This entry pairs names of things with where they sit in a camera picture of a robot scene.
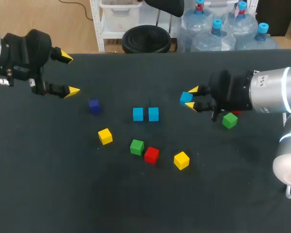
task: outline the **blue cube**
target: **blue cube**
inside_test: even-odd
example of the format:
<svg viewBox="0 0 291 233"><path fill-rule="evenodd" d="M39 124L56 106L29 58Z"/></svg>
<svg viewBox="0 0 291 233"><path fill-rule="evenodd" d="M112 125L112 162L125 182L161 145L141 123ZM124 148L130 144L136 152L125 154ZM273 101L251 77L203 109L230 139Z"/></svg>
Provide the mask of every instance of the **blue cube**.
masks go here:
<svg viewBox="0 0 291 233"><path fill-rule="evenodd" d="M192 100L193 100L193 95L184 91L181 95L180 103L182 105L185 105L185 103L192 102Z"/></svg>
<svg viewBox="0 0 291 233"><path fill-rule="evenodd" d="M149 121L159 121L159 108L149 108Z"/></svg>
<svg viewBox="0 0 291 233"><path fill-rule="evenodd" d="M132 117L134 121L143 121L144 120L144 109L143 108L133 108Z"/></svg>
<svg viewBox="0 0 291 233"><path fill-rule="evenodd" d="M88 101L89 109L92 114L98 114L101 112L99 107L99 100L90 100Z"/></svg>

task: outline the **yellow cube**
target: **yellow cube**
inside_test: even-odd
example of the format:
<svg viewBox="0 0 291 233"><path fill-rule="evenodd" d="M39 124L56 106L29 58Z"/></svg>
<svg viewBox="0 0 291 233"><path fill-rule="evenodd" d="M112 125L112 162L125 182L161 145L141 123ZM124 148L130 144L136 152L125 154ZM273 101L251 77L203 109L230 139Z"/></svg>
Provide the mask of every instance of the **yellow cube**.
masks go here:
<svg viewBox="0 0 291 233"><path fill-rule="evenodd" d="M112 134L110 133L109 129L106 128L102 131L98 132L99 139L103 145L106 145L113 141Z"/></svg>
<svg viewBox="0 0 291 233"><path fill-rule="evenodd" d="M179 168L179 170L186 168L189 163L190 158L184 152L175 155L174 164Z"/></svg>

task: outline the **red cube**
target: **red cube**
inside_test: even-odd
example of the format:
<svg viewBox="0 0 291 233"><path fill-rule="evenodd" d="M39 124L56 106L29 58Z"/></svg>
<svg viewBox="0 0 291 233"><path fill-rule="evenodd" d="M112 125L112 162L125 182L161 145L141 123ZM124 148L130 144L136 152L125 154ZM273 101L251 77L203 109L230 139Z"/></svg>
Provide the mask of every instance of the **red cube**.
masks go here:
<svg viewBox="0 0 291 233"><path fill-rule="evenodd" d="M159 158L160 151L153 147L149 147L145 153L145 161L153 165L156 164L157 159Z"/></svg>
<svg viewBox="0 0 291 233"><path fill-rule="evenodd" d="M235 115L239 115L241 113L241 111L232 111L231 113L235 114Z"/></svg>

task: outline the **cube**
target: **cube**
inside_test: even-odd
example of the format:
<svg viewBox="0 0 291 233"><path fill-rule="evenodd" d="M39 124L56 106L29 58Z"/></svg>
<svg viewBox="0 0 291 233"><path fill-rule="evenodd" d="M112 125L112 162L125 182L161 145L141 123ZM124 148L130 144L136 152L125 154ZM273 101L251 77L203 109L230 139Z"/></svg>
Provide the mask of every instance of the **cube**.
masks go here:
<svg viewBox="0 0 291 233"><path fill-rule="evenodd" d="M228 129L233 128L237 124L238 117L229 113L223 117L222 124Z"/></svg>
<svg viewBox="0 0 291 233"><path fill-rule="evenodd" d="M160 154L160 151L158 149L149 147L145 153L145 161L155 165L157 159L159 158L159 154Z"/></svg>
<svg viewBox="0 0 291 233"><path fill-rule="evenodd" d="M149 108L149 121L159 121L159 108Z"/></svg>
<svg viewBox="0 0 291 233"><path fill-rule="evenodd" d="M180 103L184 106L185 103L192 102L192 100L193 100L193 94L190 94L184 91L181 95Z"/></svg>
<svg viewBox="0 0 291 233"><path fill-rule="evenodd" d="M184 152L175 155L174 164L179 168L179 170L186 168L189 163L190 158Z"/></svg>
<svg viewBox="0 0 291 233"><path fill-rule="evenodd" d="M241 111L232 111L231 113L234 114L234 115L239 115L242 112Z"/></svg>
<svg viewBox="0 0 291 233"><path fill-rule="evenodd" d="M143 121L144 120L144 109L143 108L133 108L132 117L134 121Z"/></svg>
<svg viewBox="0 0 291 233"><path fill-rule="evenodd" d="M145 148L145 144L143 141L139 141L139 140L134 139L130 145L130 152L132 154L136 154L136 155L141 156L144 148Z"/></svg>
<svg viewBox="0 0 291 233"><path fill-rule="evenodd" d="M108 128L98 132L99 139L103 145L106 145L113 141L112 134Z"/></svg>
<svg viewBox="0 0 291 233"><path fill-rule="evenodd" d="M89 109L92 114L98 114L101 112L99 106L99 100L90 100L88 101Z"/></svg>

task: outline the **green cube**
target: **green cube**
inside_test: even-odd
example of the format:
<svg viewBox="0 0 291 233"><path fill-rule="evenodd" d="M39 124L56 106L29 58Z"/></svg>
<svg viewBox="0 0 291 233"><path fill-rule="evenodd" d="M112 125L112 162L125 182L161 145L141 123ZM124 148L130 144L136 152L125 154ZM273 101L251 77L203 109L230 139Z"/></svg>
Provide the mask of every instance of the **green cube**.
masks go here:
<svg viewBox="0 0 291 233"><path fill-rule="evenodd" d="M237 116L232 113L229 113L223 117L222 124L228 129L233 128L237 124Z"/></svg>
<svg viewBox="0 0 291 233"><path fill-rule="evenodd" d="M143 141L134 139L130 145L130 152L132 154L137 154L141 156L144 148L145 148L145 144Z"/></svg>

